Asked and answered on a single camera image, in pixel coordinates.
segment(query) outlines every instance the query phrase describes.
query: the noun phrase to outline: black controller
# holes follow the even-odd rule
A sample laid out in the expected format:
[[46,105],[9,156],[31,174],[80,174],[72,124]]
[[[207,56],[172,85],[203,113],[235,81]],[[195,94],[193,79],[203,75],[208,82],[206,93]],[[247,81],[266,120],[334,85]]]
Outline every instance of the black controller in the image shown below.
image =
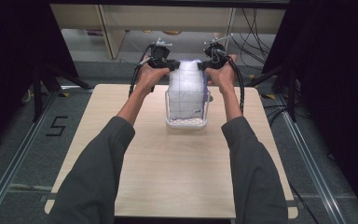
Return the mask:
[[[240,87],[241,87],[240,106],[241,106],[241,110],[243,111],[244,89],[243,89],[241,72],[238,69],[237,65],[233,62],[231,57],[229,57],[227,55],[225,47],[219,43],[219,41],[229,38],[231,36],[232,35],[223,37],[220,39],[216,38],[210,42],[205,42],[204,44],[209,44],[210,46],[207,49],[205,49],[204,52],[209,58],[211,58],[211,60],[205,61],[202,63],[198,63],[198,66],[199,66],[199,70],[205,71],[205,69],[207,69],[207,68],[220,69],[227,62],[229,62],[229,64],[234,69],[235,73],[237,74],[238,81],[240,82]],[[178,62],[176,60],[168,60],[167,59],[168,55],[170,54],[170,50],[167,49],[167,47],[169,47],[171,45],[172,44],[168,44],[159,38],[156,43],[153,43],[147,47],[147,49],[145,50],[145,52],[141,58],[141,61],[135,67],[135,71],[134,71],[132,81],[131,81],[129,96],[131,95],[131,93],[133,91],[133,87],[134,87],[136,79],[138,77],[139,70],[145,63],[147,63],[152,68],[169,68],[170,71],[174,71],[175,69],[179,68],[180,62]],[[151,55],[150,55],[150,57],[145,59],[145,55],[149,49],[151,49]]]

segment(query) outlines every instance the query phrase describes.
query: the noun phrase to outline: transparent plastic container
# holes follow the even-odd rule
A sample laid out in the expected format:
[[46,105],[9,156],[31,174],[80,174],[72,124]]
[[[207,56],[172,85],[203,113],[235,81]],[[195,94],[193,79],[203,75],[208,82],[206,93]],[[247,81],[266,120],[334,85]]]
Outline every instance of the transparent plastic container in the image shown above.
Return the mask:
[[167,118],[166,118],[167,125],[173,129],[200,130],[200,129],[205,128],[205,126],[208,122],[207,115],[208,115],[208,106],[209,106],[209,101],[210,101],[210,97],[211,97],[211,92],[207,91],[206,94],[207,94],[207,98],[206,98],[206,102],[203,107],[201,117],[180,119],[180,118],[172,118],[171,117],[170,107],[169,107],[170,97],[169,97],[168,91],[166,91],[165,92],[165,105],[166,105],[166,111],[167,111]]
[[179,62],[179,68],[170,73],[170,87],[165,92],[167,125],[174,129],[203,129],[211,97],[206,74],[198,68],[200,60]]

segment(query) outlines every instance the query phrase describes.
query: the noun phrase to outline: light wooden table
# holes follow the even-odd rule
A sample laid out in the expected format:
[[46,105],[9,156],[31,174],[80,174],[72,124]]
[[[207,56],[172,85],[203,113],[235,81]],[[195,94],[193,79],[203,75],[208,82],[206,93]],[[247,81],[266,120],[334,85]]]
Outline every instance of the light wooden table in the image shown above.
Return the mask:
[[[98,85],[77,128],[52,189],[54,195],[80,152],[124,105],[129,85]],[[216,87],[203,130],[174,130],[166,126],[164,94],[156,86],[135,122],[136,135],[124,158],[116,200],[118,217],[234,218],[228,147],[221,131],[226,122],[223,98]],[[256,89],[245,89],[244,116],[274,160],[289,206],[298,214],[293,194]],[[48,200],[48,213],[54,200]]]

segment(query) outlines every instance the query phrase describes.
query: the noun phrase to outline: person's right hand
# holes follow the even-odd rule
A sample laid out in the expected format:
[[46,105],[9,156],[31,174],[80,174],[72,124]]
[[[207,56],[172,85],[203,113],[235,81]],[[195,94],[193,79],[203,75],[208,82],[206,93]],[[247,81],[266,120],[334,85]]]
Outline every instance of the person's right hand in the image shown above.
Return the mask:
[[[237,55],[232,54],[229,56],[234,62],[237,60]],[[212,79],[212,82],[210,81],[208,84],[218,86],[221,93],[234,90],[235,73],[229,63],[226,63],[220,69],[207,68],[205,73]]]

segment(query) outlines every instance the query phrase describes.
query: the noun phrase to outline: metal frame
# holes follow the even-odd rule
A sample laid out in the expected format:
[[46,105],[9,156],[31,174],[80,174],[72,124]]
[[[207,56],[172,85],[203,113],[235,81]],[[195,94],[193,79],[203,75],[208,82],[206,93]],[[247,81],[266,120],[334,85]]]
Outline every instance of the metal frame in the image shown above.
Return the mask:
[[248,7],[276,8],[309,7],[314,0],[49,0],[51,4],[121,5],[156,7]]
[[[277,95],[277,100],[280,105],[285,105],[285,101],[280,94]],[[321,196],[322,202],[324,203],[324,207],[330,216],[330,219],[333,223],[347,223],[337,200],[335,199],[331,189],[328,187],[316,160],[313,158],[312,153],[310,152],[310,149],[308,148],[307,143],[301,134],[301,131],[298,129],[297,124],[292,121],[289,113],[282,112],[282,114],[290,133],[295,139],[298,151],[304,160],[315,188],[318,190],[318,193]]]
[[35,140],[37,133],[39,132],[40,127],[42,126],[46,114],[50,109],[52,103],[57,98],[58,93],[52,92],[48,95],[46,102],[44,103],[44,110],[41,113],[39,119],[31,125],[27,135],[23,139],[19,149],[17,150],[16,154],[14,155],[13,159],[10,162],[10,165],[6,168],[4,175],[0,179],[0,204],[4,200],[7,190],[10,187],[11,182],[13,181],[14,177],[16,176],[17,172],[20,170],[22,162],[24,161],[28,151],[32,143]]

